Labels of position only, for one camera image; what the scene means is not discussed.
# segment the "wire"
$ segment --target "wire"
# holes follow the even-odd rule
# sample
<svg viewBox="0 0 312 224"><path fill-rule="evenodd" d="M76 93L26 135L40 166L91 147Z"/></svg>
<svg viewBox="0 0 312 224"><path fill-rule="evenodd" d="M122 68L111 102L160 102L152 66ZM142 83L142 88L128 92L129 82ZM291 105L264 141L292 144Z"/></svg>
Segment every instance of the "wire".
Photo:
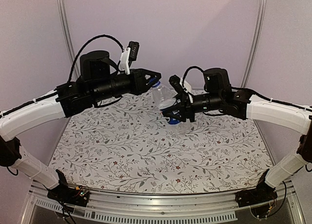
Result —
<svg viewBox="0 0 312 224"><path fill-rule="evenodd" d="M273 204L270 206L270 209L269 209L269 211L267 212L267 213L269 213L269 214L268 214L267 216L260 217L260 218L259 218L259 217L256 217L256 216L252 213L251 208L250 208L251 214L252 214L256 219L258 219L258 220L267 219L267 218L269 218L269 217L275 215L278 211L281 210L281 208L283 207L283 205L284 205L284 203L285 203L286 196L287 196L287 187L286 187L286 183L283 181L283 184L284 184L284 187L285 187L285 194L284 194L284 199L283 199L282 204L280 205L280 207L279 207L274 213L272 213L272 214L270 215L271 209L274 208L274 207L276 206L276 204L277 204L277 200L276 200L276 199L273 199Z"/></svg>
<svg viewBox="0 0 312 224"><path fill-rule="evenodd" d="M19 170L18 170L18 169L16 170L16 174L13 173L13 172L10 170L9 167L7 167L7 169L8 169L8 171L9 171L12 175L14 175L14 176L17 176L17 175L19 174Z"/></svg>
<svg viewBox="0 0 312 224"><path fill-rule="evenodd" d="M308 166L306 165L306 171L310 173L312 169L308 169Z"/></svg>
<svg viewBox="0 0 312 224"><path fill-rule="evenodd" d="M108 38L108 39L111 39L111 40L115 41L115 42L119 45L119 47L121 48L121 52L123 52L123 46L122 46L122 44L121 44L117 39L115 39L113 36L110 36L110 35L98 35L98 36L95 36L95 37L89 39L89 40L81 47L81 49L78 51L77 55L75 56L75 59L74 59L73 64L72 64L72 67L71 67L71 69L70 69L69 78L68 78L67 83L69 83L69 82L71 81L71 79L72 79L73 72L74 72L74 68L75 68L75 64L76 64L76 62L77 62L77 60L78 60L78 57L80 56L81 52L83 51L83 49L84 49L89 43L91 43L93 40L96 40L96 39L99 39L99 38Z"/></svg>
<svg viewBox="0 0 312 224"><path fill-rule="evenodd" d="M64 204L64 202L61 202L61 201L59 201L58 200L58 198L52 193L52 192L50 192L50 194L54 197L54 199L60 204L60 206L62 206L62 212L63 212L63 219L64 219L64 221L66 221L66 223L68 223L68 224L71 224L70 222L68 222L67 220L66 220L66 218L65 218L65 213L64 213L64 211L66 211L66 213L68 214L68 216L70 217L70 219L72 220L72 222L73 222L73 224L77 224L76 222L75 222L75 220L74 220L74 218L72 217L72 215L70 214L70 211L68 211L68 207L67 207L67 205L65 205Z"/></svg>
<svg viewBox="0 0 312 224"><path fill-rule="evenodd" d="M110 106L110 105L112 105L112 104L114 104L114 103L117 103L117 102L120 101L121 99L122 99L122 97L120 97L118 100L115 100L115 101L112 101L112 102L109 102L109 103L106 103L106 104L102 104L102 105L101 105L101 103L102 103L102 101L101 101L100 105L94 105L94 108L107 107L107 106Z"/></svg>
<svg viewBox="0 0 312 224"><path fill-rule="evenodd" d="M217 116L224 116L225 114L222 114L222 113L220 113L220 114L210 114L210 113L203 113L204 115L206 115L206 116L211 116L211 117L217 117Z"/></svg>
<svg viewBox="0 0 312 224"><path fill-rule="evenodd" d="M198 70L199 70L200 72L202 72L202 73L204 73L204 70L203 70L202 68L199 68L198 66L191 66L191 67L187 68L187 69L185 70L185 72L184 72L184 75L183 75L183 78L182 78L182 88L183 88L183 90L184 90L184 92L185 92L186 94L190 94L191 96L194 96L192 93L186 92L186 89L185 89L185 87L184 87L184 82L185 82L186 76L187 76L187 74L189 73L189 71L190 71L191 69L198 69Z"/></svg>
<svg viewBox="0 0 312 224"><path fill-rule="evenodd" d="M79 194L80 194L80 192L82 191L82 188L78 191L78 193L76 194L76 195L74 195L73 197L77 197Z"/></svg>
<svg viewBox="0 0 312 224"><path fill-rule="evenodd" d="M302 110L306 110L306 111L312 112L312 109L305 108L305 107L302 107L302 106L299 106L299 105L296 105L296 104L293 104L293 103L284 102L284 101L278 101L278 100L271 100L270 98L265 97L265 96L259 94L258 92L254 91L254 90L251 90L251 89L248 89L248 88L232 87L232 89L234 89L234 90L248 90L248 91L251 91L252 93L254 93L255 95L259 96L260 98L265 99L266 101L270 101L270 102L273 102L273 103L279 103L279 104L283 104L283 105L286 105L286 106L291 106L291 107L295 107L295 108L299 108L299 109L302 109Z"/></svg>
<svg viewBox="0 0 312 224"><path fill-rule="evenodd" d="M281 210L281 208L283 207L284 203L285 203L285 200L286 200L286 196L287 196L287 186L286 186L286 183L283 181L283 184L284 184L284 187L285 187L285 194L284 194L284 199L283 199L283 202L282 204L280 205L280 207L271 215L269 215L268 217L271 217L273 215L275 215L278 211Z"/></svg>

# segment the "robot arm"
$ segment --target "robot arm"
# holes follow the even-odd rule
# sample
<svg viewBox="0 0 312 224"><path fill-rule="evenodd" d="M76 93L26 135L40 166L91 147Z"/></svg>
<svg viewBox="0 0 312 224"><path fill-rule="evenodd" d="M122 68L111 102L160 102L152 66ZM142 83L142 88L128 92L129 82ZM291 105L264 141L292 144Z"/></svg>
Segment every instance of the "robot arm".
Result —
<svg viewBox="0 0 312 224"><path fill-rule="evenodd" d="M161 78L161 74L145 69L130 69L129 64L136 60L137 51L138 43L130 42L124 51L126 58L120 64L121 73L109 59L107 51L82 55L81 76L77 81L69 81L38 99L0 112L0 166L18 169L42 183L49 190L48 197L51 199L86 206L88 190L69 188L62 172L48 168L32 156L16 136L45 122L71 117L92 106L99 108L116 102L98 105L101 100L111 97L120 99L125 93L140 95L147 92ZM116 72L111 74L110 66Z"/></svg>
<svg viewBox="0 0 312 224"><path fill-rule="evenodd" d="M239 206L258 204L277 198L275 188L307 163L312 162L312 107L294 105L261 96L250 89L232 91L225 69L202 71L207 93L192 95L171 76L170 84L178 93L175 105L162 110L165 117L182 122L195 121L195 113L219 110L222 114L240 119L252 119L281 125L302 134L296 151L290 152L277 165L265 171L254 189L237 192Z"/></svg>

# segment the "black cable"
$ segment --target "black cable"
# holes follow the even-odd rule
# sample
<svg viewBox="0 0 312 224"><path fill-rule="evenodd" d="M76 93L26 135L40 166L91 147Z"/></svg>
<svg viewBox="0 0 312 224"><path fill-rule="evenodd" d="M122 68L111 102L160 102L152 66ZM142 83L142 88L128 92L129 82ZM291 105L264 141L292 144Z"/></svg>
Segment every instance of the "black cable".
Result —
<svg viewBox="0 0 312 224"><path fill-rule="evenodd" d="M71 224L69 221L67 221L67 219L66 219L66 217L65 217L65 212L64 212L64 207L63 207L63 209L62 209L62 213L63 213L63 220L67 223L67 224ZM68 216L70 217L70 219L73 221L73 223L74 224L77 224L76 222L75 222L75 220L73 219L73 217L70 215L70 213L69 212L67 212L68 213Z"/></svg>
<svg viewBox="0 0 312 224"><path fill-rule="evenodd" d="M271 217L273 215L275 215L278 211L281 210L281 208L283 207L284 203L285 203L285 200L286 200L286 196L287 196L287 186L286 186L286 183L283 181L283 184L284 184L284 187L285 187L285 194L284 194L284 199L283 199L283 202L282 204L280 205L280 207L271 215L269 215L268 217Z"/></svg>
<svg viewBox="0 0 312 224"><path fill-rule="evenodd" d="M13 173L13 172L10 170L9 167L7 167L7 169L8 169L8 171L9 171L12 175L14 175L14 176L17 176L17 175L19 174L19 170L18 170L18 169L16 170L16 174Z"/></svg>
<svg viewBox="0 0 312 224"><path fill-rule="evenodd" d="M36 102L45 100L45 99L50 98L50 97L52 97L52 96L56 96L57 94L58 94L58 92L56 91L56 92L53 92L53 93L51 93L51 94L49 94L49 95L39 97L38 99L36 99Z"/></svg>
<svg viewBox="0 0 312 224"><path fill-rule="evenodd" d="M189 72L191 69L198 69L200 72L204 73L204 70L203 70L202 68L198 67L198 66L191 66L191 67L187 68L187 70L185 70L184 75L183 75L183 78L182 78L182 88L183 88L183 90L184 90L185 93L186 93L186 90L185 90L185 88L184 88L184 81L185 81L185 79L186 79L186 76L187 76L188 72Z"/></svg>
<svg viewBox="0 0 312 224"><path fill-rule="evenodd" d="M68 214L68 216L70 217L70 219L72 220L72 222L73 222L73 224L77 224L76 222L75 222L75 220L74 220L74 218L72 217L72 215L70 214L70 211L68 211L68 207L64 204L64 202L61 202L61 201L59 201L58 200L58 198L52 193L52 192L50 192L50 194L54 197L54 199L60 204L60 206L62 206L62 208L63 208L63 210L62 210L62 212L63 212L63 217L64 217L64 210L66 211L66 213Z"/></svg>
<svg viewBox="0 0 312 224"><path fill-rule="evenodd" d="M109 103L106 103L106 104L102 104L102 105L95 105L94 108L102 108L102 107L107 107L107 106L110 106L114 103L117 103L118 101L121 100L122 97L120 97L118 100L115 100L115 101L112 101L112 102L109 102Z"/></svg>
<svg viewBox="0 0 312 224"><path fill-rule="evenodd" d="M306 165L306 171L310 173L312 169L308 169L308 166Z"/></svg>
<svg viewBox="0 0 312 224"><path fill-rule="evenodd" d="M302 110L307 110L309 112L312 112L312 109L305 108L305 107L302 107L302 106L299 106L299 105L296 105L296 104L293 104L293 103L288 103L288 102L278 101L278 100L271 100L270 98L265 97L265 96L259 94L258 92L254 91L254 90L251 90L251 89L248 89L248 88L232 87L232 89L234 89L234 90L248 90L248 91L251 91L252 93L254 93L255 95L259 96L260 98L265 99L266 101L270 101L270 102L273 102L273 103L279 103L279 104L283 104L283 105L286 105L286 106L291 106L291 107L295 107L295 108L299 108L299 109L302 109Z"/></svg>
<svg viewBox="0 0 312 224"><path fill-rule="evenodd" d="M75 64L76 64L76 62L77 62L77 60L78 60L78 57L80 56L81 52L83 51L83 49L84 49L89 43L91 43L93 40L96 40L96 39L99 39L99 38L109 38L109 39L115 41L115 42L119 45L119 47L121 48L121 52L123 52L123 46L122 46L122 44L121 44L117 39L115 39L113 36L110 36L110 35L98 35L98 36L95 36L95 37L89 39L89 40L81 47L81 49L78 51L77 55L75 56L75 59L74 59L73 64L72 64L72 67L71 67L71 69L70 69L69 78L68 78L67 83L69 83L69 82L71 81L71 79L72 79L73 72L74 72L74 68L75 68Z"/></svg>
<svg viewBox="0 0 312 224"><path fill-rule="evenodd" d="M217 116L224 116L225 115L225 114L222 114L222 113L220 113L220 114L210 114L210 113L205 113L205 112L203 112L203 114L206 115L206 116L211 116L211 117L217 117Z"/></svg>

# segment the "joint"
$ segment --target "joint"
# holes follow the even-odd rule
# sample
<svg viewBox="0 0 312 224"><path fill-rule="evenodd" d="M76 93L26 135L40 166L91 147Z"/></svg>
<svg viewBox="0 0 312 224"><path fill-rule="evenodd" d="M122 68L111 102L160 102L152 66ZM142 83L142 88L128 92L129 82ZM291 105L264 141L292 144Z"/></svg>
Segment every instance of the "joint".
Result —
<svg viewBox="0 0 312 224"><path fill-rule="evenodd" d="M297 154L302 156L306 162L312 163L312 122L308 133L300 137L300 146L298 147Z"/></svg>
<svg viewBox="0 0 312 224"><path fill-rule="evenodd" d="M277 198L275 188L272 188L265 183L265 177L268 171L269 170L266 170L261 175L256 188L236 192L235 201L238 203L239 207L268 202Z"/></svg>
<svg viewBox="0 0 312 224"><path fill-rule="evenodd" d="M59 185L53 189L48 189L48 198L59 202L86 207L89 202L90 191L87 187L68 187L66 178L62 172L56 170L59 178Z"/></svg>
<svg viewBox="0 0 312 224"><path fill-rule="evenodd" d="M57 86L57 102L60 102L65 116L71 117L92 107L92 97L81 91L81 86L75 82Z"/></svg>
<svg viewBox="0 0 312 224"><path fill-rule="evenodd" d="M21 159L20 141L14 138L8 142L0 136L0 166L12 166L18 159Z"/></svg>

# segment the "patterned mat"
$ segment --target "patterned mat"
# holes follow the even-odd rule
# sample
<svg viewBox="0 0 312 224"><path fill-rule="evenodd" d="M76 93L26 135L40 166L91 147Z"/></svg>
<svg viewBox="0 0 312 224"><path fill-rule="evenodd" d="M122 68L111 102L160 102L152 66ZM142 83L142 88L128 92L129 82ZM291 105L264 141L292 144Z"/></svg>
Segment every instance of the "patterned mat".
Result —
<svg viewBox="0 0 312 224"><path fill-rule="evenodd" d="M195 119L190 132L176 135L151 92L124 95L117 104L72 117L50 167L69 183L93 188L202 193L255 186L272 166L253 121L203 114Z"/></svg>

